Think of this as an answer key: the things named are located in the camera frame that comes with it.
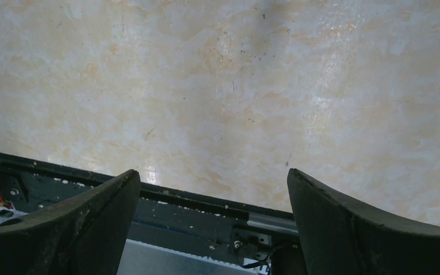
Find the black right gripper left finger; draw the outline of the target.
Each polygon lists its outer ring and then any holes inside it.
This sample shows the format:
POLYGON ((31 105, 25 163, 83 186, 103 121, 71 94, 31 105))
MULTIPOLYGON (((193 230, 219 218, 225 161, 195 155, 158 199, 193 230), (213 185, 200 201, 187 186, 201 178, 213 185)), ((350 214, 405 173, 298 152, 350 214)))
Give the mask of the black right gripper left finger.
POLYGON ((116 274, 139 200, 128 170, 99 186, 0 224, 0 274, 116 274))

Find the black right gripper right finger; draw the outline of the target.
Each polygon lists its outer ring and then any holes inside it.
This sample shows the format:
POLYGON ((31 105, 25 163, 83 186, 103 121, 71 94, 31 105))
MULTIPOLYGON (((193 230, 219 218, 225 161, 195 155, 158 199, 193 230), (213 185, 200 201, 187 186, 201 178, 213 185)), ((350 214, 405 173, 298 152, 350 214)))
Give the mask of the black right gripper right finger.
POLYGON ((309 274, 440 274, 440 226, 371 206, 295 168, 287 185, 309 274))

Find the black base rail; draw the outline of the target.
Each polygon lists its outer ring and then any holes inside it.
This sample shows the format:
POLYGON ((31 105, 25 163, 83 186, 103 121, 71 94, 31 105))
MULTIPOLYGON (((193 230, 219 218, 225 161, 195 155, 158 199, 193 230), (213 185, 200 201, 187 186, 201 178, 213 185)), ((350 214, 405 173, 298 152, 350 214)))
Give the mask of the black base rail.
MULTIPOLYGON (((0 224, 114 178, 0 153, 0 224)), ((141 182, 116 274, 305 274, 291 214, 141 182)))

